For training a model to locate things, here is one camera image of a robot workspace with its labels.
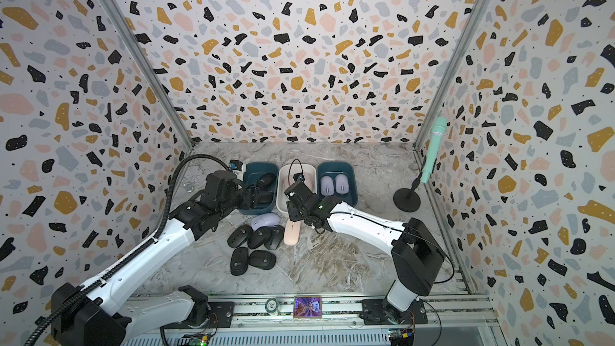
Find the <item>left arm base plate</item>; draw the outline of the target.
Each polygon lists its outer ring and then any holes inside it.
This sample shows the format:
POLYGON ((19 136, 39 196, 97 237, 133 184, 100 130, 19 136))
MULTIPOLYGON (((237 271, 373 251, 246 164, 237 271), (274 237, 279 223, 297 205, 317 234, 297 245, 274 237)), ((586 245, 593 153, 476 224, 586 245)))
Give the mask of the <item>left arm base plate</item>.
POLYGON ((184 327, 195 329, 230 328, 235 304, 231 301, 196 302, 186 320, 180 322, 184 327))

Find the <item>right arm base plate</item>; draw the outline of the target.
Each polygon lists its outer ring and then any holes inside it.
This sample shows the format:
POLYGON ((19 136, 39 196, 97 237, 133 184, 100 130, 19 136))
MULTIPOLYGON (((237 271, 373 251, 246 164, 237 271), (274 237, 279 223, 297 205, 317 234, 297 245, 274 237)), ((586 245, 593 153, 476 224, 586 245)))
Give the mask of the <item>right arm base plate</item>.
POLYGON ((428 317, 423 301, 413 301, 409 308, 400 311, 386 299, 361 301, 360 318, 366 325, 426 325, 428 317))

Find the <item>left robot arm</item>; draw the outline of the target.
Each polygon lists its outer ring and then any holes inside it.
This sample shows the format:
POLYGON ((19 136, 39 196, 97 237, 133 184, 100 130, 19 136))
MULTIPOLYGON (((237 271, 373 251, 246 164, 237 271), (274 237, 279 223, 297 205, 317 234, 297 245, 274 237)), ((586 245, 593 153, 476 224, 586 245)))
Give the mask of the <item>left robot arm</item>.
POLYGON ((173 256, 233 211, 249 208, 254 197, 233 172, 209 174, 205 188, 170 212, 162 230, 82 285, 54 292, 51 336, 61 345, 120 345, 170 324, 206 325, 212 317, 208 296, 189 285, 138 305, 127 301, 173 256))

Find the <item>pink mouse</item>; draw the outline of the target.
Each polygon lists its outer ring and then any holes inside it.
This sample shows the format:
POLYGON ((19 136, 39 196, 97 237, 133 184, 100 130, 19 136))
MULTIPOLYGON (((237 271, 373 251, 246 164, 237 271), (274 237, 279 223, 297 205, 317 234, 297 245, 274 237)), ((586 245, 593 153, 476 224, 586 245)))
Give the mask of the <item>pink mouse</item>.
POLYGON ((293 222, 288 220, 285 224, 283 242, 287 246, 296 246, 299 243, 300 236, 300 222, 293 222))

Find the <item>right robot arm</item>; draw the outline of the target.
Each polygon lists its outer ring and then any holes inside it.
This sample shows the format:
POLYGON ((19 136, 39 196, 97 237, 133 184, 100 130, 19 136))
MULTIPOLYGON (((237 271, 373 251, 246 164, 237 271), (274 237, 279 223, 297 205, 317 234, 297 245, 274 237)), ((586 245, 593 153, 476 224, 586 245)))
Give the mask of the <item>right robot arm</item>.
POLYGON ((284 194, 291 221, 350 235, 391 256, 396 278, 385 298, 386 311, 402 314, 418 297, 430 294, 446 256, 422 221, 392 221, 370 215, 337 197, 319 197, 301 180, 284 194))

